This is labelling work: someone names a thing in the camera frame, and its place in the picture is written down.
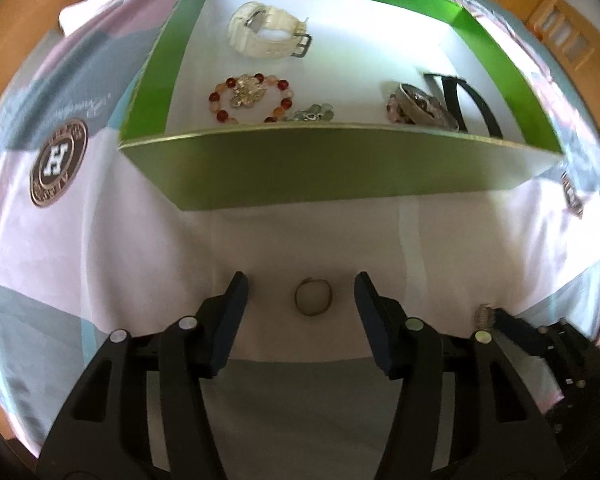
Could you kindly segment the sparkly rhinestone hoop earring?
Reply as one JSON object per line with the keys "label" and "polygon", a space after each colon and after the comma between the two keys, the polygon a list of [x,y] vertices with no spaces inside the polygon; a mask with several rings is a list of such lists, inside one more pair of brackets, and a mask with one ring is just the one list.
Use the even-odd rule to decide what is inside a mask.
{"label": "sparkly rhinestone hoop earring", "polygon": [[494,309],[490,304],[482,304],[474,316],[476,330],[490,330],[494,323]]}

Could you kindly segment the green stone pendant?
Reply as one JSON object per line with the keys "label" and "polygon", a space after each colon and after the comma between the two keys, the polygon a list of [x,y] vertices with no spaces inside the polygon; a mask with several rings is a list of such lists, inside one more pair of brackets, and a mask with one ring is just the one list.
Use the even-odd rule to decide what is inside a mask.
{"label": "green stone pendant", "polygon": [[305,110],[297,110],[288,120],[290,122],[331,122],[335,112],[328,103],[312,104]]}

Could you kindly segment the gold flower brooch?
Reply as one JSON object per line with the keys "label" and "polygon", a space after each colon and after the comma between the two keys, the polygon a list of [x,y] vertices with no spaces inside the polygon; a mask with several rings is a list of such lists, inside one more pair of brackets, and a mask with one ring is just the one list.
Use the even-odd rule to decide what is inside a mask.
{"label": "gold flower brooch", "polygon": [[233,108],[253,107],[260,102],[266,93],[264,79],[256,75],[242,75],[235,80],[230,97]]}

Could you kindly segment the green cardboard box tray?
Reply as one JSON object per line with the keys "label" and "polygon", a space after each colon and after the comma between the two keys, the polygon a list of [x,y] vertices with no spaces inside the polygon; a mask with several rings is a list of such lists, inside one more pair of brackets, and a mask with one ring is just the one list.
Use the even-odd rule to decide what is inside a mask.
{"label": "green cardboard box tray", "polygon": [[[234,51],[230,17],[251,0],[180,0],[152,48],[120,148],[178,208],[510,190],[564,158],[528,79],[450,0],[259,0],[304,18],[303,58]],[[233,108],[242,75],[264,79]],[[437,98],[460,130],[401,124],[394,92]],[[290,122],[328,103],[331,122]]]}

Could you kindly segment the wooden bed footboard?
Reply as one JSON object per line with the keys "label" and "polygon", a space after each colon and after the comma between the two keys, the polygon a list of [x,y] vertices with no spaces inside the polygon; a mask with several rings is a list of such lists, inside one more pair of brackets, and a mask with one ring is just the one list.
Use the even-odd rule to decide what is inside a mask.
{"label": "wooden bed footboard", "polygon": [[562,66],[600,127],[600,31],[567,0],[541,0],[527,28]]}

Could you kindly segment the white wrist watch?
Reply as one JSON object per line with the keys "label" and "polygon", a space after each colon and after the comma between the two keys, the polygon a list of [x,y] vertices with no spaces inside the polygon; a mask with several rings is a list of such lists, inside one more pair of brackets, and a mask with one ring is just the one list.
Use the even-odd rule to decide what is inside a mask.
{"label": "white wrist watch", "polygon": [[230,46],[248,58],[303,58],[312,46],[306,22],[283,9],[250,1],[230,17]]}

